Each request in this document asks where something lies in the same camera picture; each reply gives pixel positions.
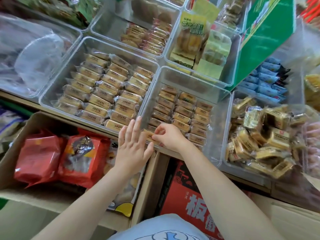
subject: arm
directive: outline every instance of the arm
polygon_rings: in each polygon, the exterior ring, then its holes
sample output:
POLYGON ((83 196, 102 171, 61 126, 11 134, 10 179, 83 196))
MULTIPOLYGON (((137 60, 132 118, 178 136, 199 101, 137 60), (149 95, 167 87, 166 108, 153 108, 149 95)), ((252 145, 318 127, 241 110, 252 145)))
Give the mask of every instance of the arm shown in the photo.
POLYGON ((181 154, 224 239, 284 240, 255 203, 188 141, 178 128, 161 124, 152 138, 181 154))
POLYGON ((90 190, 58 215, 33 240, 88 240, 107 207, 128 180, 138 173, 153 152, 153 143, 145 150, 146 135, 140 133, 141 117, 119 132, 115 166, 90 190))

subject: left hand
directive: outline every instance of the left hand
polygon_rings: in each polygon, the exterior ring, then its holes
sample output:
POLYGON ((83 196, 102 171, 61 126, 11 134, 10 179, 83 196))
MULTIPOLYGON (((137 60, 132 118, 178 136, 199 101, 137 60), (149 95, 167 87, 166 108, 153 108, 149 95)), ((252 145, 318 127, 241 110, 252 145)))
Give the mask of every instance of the left hand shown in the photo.
POLYGON ((128 126, 122 127, 119 132, 118 152, 115 159, 115 168, 121 172, 133 176, 138 173, 147 163, 153 153, 153 143, 150 142, 145 148, 146 134, 140 132, 142 117, 137 121, 131 120, 128 126))

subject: right hand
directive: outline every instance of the right hand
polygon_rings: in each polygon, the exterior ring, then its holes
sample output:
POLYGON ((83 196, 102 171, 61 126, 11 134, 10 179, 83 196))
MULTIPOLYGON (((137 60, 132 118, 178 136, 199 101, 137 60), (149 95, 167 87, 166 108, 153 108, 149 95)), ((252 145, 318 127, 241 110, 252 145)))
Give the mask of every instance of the right hand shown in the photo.
POLYGON ((156 128, 152 139, 161 142, 166 148, 176 152, 179 152, 180 148, 183 148, 183 145, 189 142, 175 125, 166 123, 162 123, 156 128))

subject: red box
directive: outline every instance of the red box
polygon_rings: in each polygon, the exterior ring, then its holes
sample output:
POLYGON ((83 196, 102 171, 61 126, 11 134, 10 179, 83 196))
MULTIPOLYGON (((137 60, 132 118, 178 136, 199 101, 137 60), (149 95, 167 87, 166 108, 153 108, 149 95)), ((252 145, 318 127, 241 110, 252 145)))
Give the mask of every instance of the red box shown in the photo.
POLYGON ((223 237, 210 215, 209 210, 198 190, 196 182, 183 161, 178 160, 177 168, 171 178, 169 190, 162 203, 160 215, 174 213, 191 223, 211 240, 223 237))

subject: red snack bag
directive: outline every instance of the red snack bag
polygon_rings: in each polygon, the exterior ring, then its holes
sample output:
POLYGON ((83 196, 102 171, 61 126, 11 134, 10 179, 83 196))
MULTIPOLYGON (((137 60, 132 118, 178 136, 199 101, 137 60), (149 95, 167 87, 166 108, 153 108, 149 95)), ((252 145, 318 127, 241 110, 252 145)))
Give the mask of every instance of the red snack bag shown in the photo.
POLYGON ((49 131, 27 137, 19 154, 14 178, 28 183, 27 187, 57 180, 63 146, 64 139, 49 131))
POLYGON ((91 188, 103 177, 110 139, 91 134, 70 137, 59 164, 61 181, 91 188))

